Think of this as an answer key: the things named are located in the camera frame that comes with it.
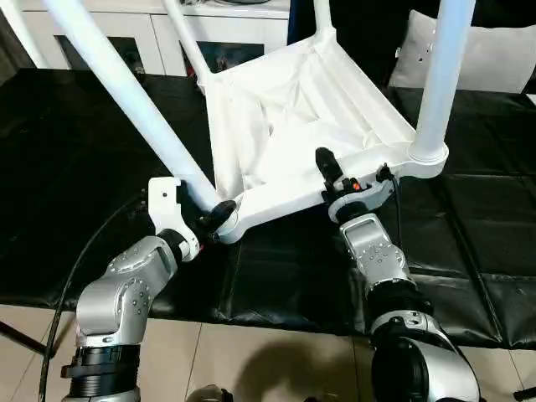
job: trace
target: white metal frame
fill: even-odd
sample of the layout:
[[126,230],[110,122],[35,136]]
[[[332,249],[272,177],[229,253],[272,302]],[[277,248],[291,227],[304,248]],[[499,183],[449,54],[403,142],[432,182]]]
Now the white metal frame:
[[[14,0],[1,1],[3,9],[7,3],[14,4]],[[44,2],[70,42],[171,173],[187,181],[188,191],[201,209],[211,210],[221,201],[221,197],[137,83],[110,42],[97,28],[95,21],[85,11],[80,0],[68,2],[44,0]],[[208,90],[211,85],[214,85],[215,75],[210,73],[177,0],[163,0],[163,2],[198,75],[200,87]],[[448,149],[444,143],[446,126],[451,113],[475,2],[476,0],[441,1],[434,51],[420,108],[419,123],[417,131],[413,132],[413,129],[375,88],[374,84],[336,44],[328,0],[314,0],[317,33],[311,39],[306,39],[309,42],[293,45],[296,46],[294,50],[299,51],[300,46],[311,45],[320,51],[331,49],[330,51],[334,52],[333,57],[337,57],[337,62],[340,64],[337,68],[342,72],[350,71],[354,75],[353,81],[345,90],[359,91],[359,107],[363,109],[363,115],[369,119],[369,122],[377,126],[383,136],[399,134],[402,137],[414,139],[413,142],[401,147],[376,147],[374,151],[367,152],[367,163],[365,163],[367,168],[363,168],[354,160],[339,160],[343,171],[348,176],[373,181],[374,169],[383,162],[388,162],[398,177],[429,178],[441,172],[448,155]],[[21,21],[21,18],[16,17],[9,19],[9,22],[16,26]],[[22,32],[24,40],[21,42],[24,47],[37,49],[38,47],[32,44],[31,38],[24,36],[23,29],[20,28],[14,30]],[[255,68],[254,65],[252,66],[254,63],[266,63],[266,59],[254,60],[220,74],[223,78],[226,76],[232,78],[235,74],[247,74],[247,69]],[[318,101],[320,104],[326,102],[323,99],[318,99]],[[214,102],[212,96],[208,96],[207,102],[210,115],[211,110],[216,111],[217,108],[211,105],[211,102]],[[247,193],[237,198],[240,208],[220,228],[220,238],[225,243],[232,243],[238,240],[249,227],[319,204],[322,202],[320,197],[322,188],[323,182],[316,175],[290,178],[284,183],[271,183],[248,190]]]

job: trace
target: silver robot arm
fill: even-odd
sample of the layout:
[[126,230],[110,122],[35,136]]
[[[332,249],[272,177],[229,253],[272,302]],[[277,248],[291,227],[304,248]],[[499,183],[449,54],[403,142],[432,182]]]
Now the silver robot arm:
[[432,316],[378,217],[351,219],[340,233],[367,282],[376,400],[480,401],[471,366]]
[[137,368],[151,304],[183,261],[200,250],[198,237],[227,219],[235,204],[225,202],[205,215],[203,230],[186,225],[189,204],[176,178],[149,182],[149,214],[157,235],[114,258],[105,274],[82,292],[76,308],[77,350],[62,377],[71,379],[64,402],[139,402]]
[[372,379],[378,402],[481,401],[477,379],[461,351],[433,317],[433,307],[410,279],[404,252],[375,214],[396,178],[387,166],[358,182],[346,178],[333,153],[318,148],[317,166],[330,219],[366,280]]

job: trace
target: black table cover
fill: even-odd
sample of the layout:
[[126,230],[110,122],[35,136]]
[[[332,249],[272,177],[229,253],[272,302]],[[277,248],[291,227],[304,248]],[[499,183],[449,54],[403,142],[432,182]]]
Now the black table cover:
[[[207,111],[188,79],[142,84],[212,178]],[[385,94],[415,125],[421,91]],[[524,95],[459,91],[445,171],[403,178],[410,269],[459,344],[536,348],[536,107]],[[55,307],[89,238],[112,215],[75,277],[83,287],[153,227],[149,178],[168,175],[92,73],[21,70],[0,87],[0,303]],[[395,230],[393,200],[379,211]],[[152,316],[301,331],[367,331],[363,280],[323,206],[213,245],[157,297]]]

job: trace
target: white cabinet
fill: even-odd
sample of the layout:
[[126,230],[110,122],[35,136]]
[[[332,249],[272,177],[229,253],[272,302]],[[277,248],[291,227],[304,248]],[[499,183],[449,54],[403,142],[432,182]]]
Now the white cabinet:
[[[49,66],[87,69],[47,13],[43,1],[19,1],[30,32]],[[131,70],[159,75],[187,74],[188,60],[162,0],[82,0],[82,3]],[[284,47],[289,12],[290,0],[270,0],[249,6],[222,5],[210,0],[199,6],[183,7],[213,70]]]
[[[152,15],[162,62],[167,75],[186,75],[188,61],[167,15]],[[221,59],[239,64],[286,46],[288,20],[187,16],[209,67]]]
[[[70,69],[83,64],[61,28],[47,12],[27,11],[23,15],[51,68]],[[92,16],[133,70],[140,71],[142,67],[147,74],[164,74],[157,39],[148,14],[92,13]]]

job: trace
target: tiled floor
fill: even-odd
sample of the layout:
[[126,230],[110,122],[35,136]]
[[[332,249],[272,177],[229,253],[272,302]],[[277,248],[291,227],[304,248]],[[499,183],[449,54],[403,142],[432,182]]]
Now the tiled floor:
[[[0,306],[0,320],[43,339],[53,313]],[[62,317],[64,338],[51,363],[47,400],[59,402],[69,381],[59,377],[74,352],[73,314]],[[0,337],[0,402],[37,399],[41,357]],[[514,401],[512,392],[536,386],[536,352],[463,349],[488,402]],[[236,400],[372,402],[366,339],[196,322],[151,320],[142,346],[138,383],[143,400],[184,401],[207,384],[232,390]]]

